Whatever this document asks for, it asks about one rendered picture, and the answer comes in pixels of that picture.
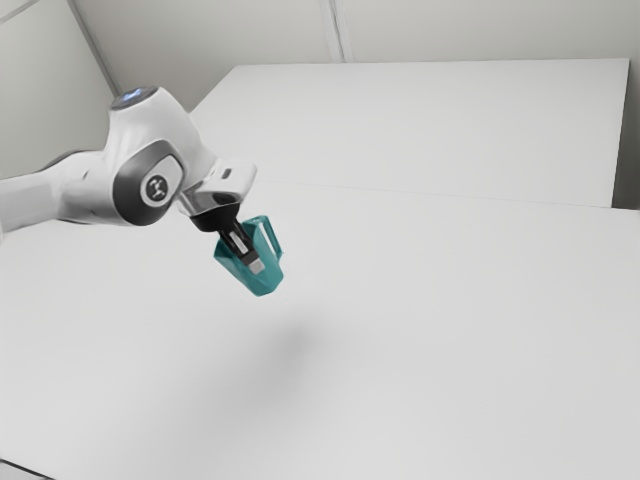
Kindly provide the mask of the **teal faceted mug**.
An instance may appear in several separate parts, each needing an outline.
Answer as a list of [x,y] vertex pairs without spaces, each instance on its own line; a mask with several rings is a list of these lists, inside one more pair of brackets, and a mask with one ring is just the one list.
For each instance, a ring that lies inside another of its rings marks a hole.
[[255,296],[268,295],[284,278],[283,250],[268,216],[248,219],[221,233],[214,258]]

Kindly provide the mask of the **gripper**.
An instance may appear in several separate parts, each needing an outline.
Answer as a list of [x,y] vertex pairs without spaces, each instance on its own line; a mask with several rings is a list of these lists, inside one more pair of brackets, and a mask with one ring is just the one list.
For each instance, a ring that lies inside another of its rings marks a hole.
[[264,263],[242,225],[237,221],[240,203],[217,206],[190,217],[191,222],[202,232],[220,232],[219,262],[225,267],[245,267],[251,274],[264,270]]

